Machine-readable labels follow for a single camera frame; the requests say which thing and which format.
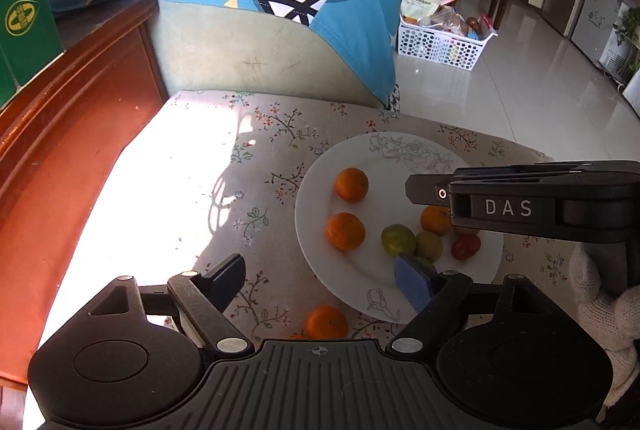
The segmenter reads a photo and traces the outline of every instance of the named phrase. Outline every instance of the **cushion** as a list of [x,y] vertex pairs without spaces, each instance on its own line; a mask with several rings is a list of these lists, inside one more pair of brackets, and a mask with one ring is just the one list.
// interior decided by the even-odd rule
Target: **cushion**
[[158,5],[148,31],[169,96],[223,89],[384,106],[320,35],[293,20],[202,4]]

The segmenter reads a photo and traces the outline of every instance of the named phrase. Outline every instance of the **cherry tomato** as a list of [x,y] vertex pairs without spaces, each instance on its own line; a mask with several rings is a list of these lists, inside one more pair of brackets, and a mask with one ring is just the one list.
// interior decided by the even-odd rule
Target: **cherry tomato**
[[482,242],[477,235],[460,235],[451,247],[451,256],[456,260],[466,260],[480,251]]

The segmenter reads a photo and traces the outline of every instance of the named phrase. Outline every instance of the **tangerine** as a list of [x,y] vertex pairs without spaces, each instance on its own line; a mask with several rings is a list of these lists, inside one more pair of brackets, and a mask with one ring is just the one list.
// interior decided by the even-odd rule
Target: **tangerine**
[[355,250],[366,236],[362,221],[353,214],[342,212],[330,217],[324,226],[324,236],[334,248]]
[[449,209],[446,206],[427,206],[420,216],[420,225],[425,232],[447,235],[451,231]]
[[311,340],[341,340],[347,337],[349,324],[340,309],[321,305],[308,314],[303,328]]
[[348,203],[364,199],[369,191],[369,179],[359,168],[345,168],[335,178],[335,193]]

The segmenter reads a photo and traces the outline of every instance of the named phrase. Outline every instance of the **white glove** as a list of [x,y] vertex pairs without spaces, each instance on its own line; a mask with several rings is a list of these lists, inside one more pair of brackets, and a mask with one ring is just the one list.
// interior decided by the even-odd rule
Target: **white glove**
[[578,304],[578,323],[605,349],[613,365],[613,384],[604,402],[611,407],[640,372],[634,347],[640,338],[640,286],[613,300],[600,290],[600,273],[582,244],[569,262],[569,282]]

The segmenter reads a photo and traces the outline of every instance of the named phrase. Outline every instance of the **white plate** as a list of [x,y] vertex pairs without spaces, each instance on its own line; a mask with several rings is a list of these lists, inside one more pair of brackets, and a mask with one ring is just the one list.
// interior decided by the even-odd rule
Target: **white plate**
[[[367,174],[369,192],[349,204],[334,193],[336,176],[356,167]],[[390,224],[404,224],[419,233],[424,206],[411,204],[404,183],[411,174],[452,173],[468,167],[462,159],[433,141],[397,132],[373,132],[339,143],[322,154],[306,172],[296,199],[296,233],[311,269],[340,300],[373,318],[408,323],[415,310],[394,283],[394,260],[380,242]],[[326,220],[350,212],[364,223],[367,236],[359,248],[339,251],[324,238]],[[490,283],[500,265],[503,234],[480,232],[482,247],[473,258],[451,256],[453,235],[444,237],[436,269],[455,269],[474,282]]]

